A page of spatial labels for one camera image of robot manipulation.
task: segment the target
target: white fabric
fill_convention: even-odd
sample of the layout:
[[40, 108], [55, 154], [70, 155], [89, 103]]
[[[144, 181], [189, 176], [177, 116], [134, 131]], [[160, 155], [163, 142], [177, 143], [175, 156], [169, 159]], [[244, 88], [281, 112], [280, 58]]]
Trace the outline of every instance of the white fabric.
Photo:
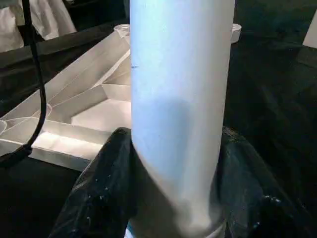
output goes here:
[[32, 23], [45, 40], [76, 32], [62, 0], [30, 0], [30, 6]]
[[[17, 28], [24, 21], [21, 0], [19, 5], [0, 9], [0, 52], [24, 46]], [[62, 0], [30, 0], [30, 7], [32, 24], [45, 40], [76, 32]]]
[[0, 52], [23, 47], [23, 39], [9, 7], [0, 9]]

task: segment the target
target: black cord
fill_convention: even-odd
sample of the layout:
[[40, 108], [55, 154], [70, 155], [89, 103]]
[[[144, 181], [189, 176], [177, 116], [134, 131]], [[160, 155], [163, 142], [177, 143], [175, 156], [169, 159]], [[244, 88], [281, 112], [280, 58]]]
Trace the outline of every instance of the black cord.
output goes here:
[[32, 146], [36, 138], [39, 136], [41, 129], [43, 127], [45, 116], [46, 116], [46, 94], [45, 94], [45, 86], [42, 76], [42, 70], [40, 67], [40, 62], [38, 58], [38, 52], [36, 48], [35, 43], [35, 33], [32, 27], [32, 19], [31, 19], [31, 10], [30, 10], [30, 0], [22, 0], [23, 5], [23, 13], [24, 13], [24, 20], [25, 20], [25, 26], [28, 33], [28, 37], [30, 39], [30, 48], [33, 56], [33, 62], [36, 67], [37, 77], [38, 77], [38, 83], [39, 83], [39, 89], [40, 89], [40, 97], [41, 97], [41, 114], [39, 122], [35, 128], [35, 131], [29, 141], [26, 143], [29, 147]]
[[5, 168], [5, 169], [11, 168], [12, 166], [21, 162], [32, 153], [32, 144], [41, 133], [43, 124], [45, 122], [45, 116], [46, 116], [45, 86], [44, 86], [40, 62], [38, 59], [38, 52], [37, 52], [36, 42], [35, 42], [35, 33], [32, 27], [30, 0], [22, 0], [22, 6], [23, 6], [23, 13], [24, 13], [25, 27], [26, 27], [28, 38], [29, 38], [31, 53], [33, 57], [33, 62], [35, 64], [38, 83], [39, 83], [40, 97], [41, 97], [41, 114], [40, 114], [39, 122], [34, 130], [34, 133], [31, 136], [31, 138], [28, 140], [28, 142], [22, 145], [21, 147], [19, 147], [14, 152], [2, 155], [0, 157], [0, 168]]

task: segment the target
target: white cylinder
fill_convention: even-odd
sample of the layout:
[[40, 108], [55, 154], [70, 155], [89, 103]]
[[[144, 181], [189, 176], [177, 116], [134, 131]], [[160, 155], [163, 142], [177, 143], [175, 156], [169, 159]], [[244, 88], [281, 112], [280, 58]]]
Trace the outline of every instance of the white cylinder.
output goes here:
[[[181, 237], [208, 232], [221, 237], [225, 227], [211, 183], [221, 141], [233, 11], [234, 0], [131, 1], [132, 141], [176, 213], [172, 222]], [[151, 195], [143, 198], [152, 203]], [[164, 210], [153, 208], [146, 216], [146, 209], [139, 208], [143, 220]], [[132, 222], [136, 229], [138, 222]], [[156, 226], [146, 228], [146, 235], [159, 237], [154, 230], [161, 224]]]

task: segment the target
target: white plastic rim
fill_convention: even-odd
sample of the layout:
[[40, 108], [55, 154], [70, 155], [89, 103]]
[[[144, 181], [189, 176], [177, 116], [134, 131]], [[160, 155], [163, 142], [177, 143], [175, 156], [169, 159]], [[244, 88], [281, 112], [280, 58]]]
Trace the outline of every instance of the white plastic rim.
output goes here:
[[6, 122], [3, 120], [0, 120], [0, 135], [5, 131], [6, 126], [7, 126]]
[[[47, 118], [49, 118], [49, 116], [51, 115], [51, 113], [52, 113], [52, 107], [51, 107], [51, 105], [50, 104], [46, 104], [46, 119]], [[41, 114], [41, 110], [38, 110], [36, 113], [34, 113], [34, 117], [36, 117], [36, 118], [38, 118], [39, 116], [40, 116], [40, 114]]]
[[130, 25], [129, 24], [121, 24], [114, 27], [114, 31], [116, 31], [121, 38], [129, 35], [130, 33]]

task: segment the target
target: white molded plastic part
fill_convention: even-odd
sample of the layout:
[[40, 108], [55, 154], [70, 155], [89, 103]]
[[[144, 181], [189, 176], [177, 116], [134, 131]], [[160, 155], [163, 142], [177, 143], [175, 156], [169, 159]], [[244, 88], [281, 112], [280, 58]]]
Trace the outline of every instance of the white molded plastic part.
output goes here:
[[303, 45], [317, 49], [317, 10], [308, 29]]
[[[132, 141], [175, 209], [174, 223], [184, 237], [202, 237], [223, 226], [211, 183], [221, 141], [233, 11], [234, 0], [131, 1]], [[156, 200], [148, 196], [145, 203]], [[160, 216], [162, 210], [158, 206], [149, 216]], [[155, 229], [161, 224], [148, 227], [145, 236], [158, 237]]]

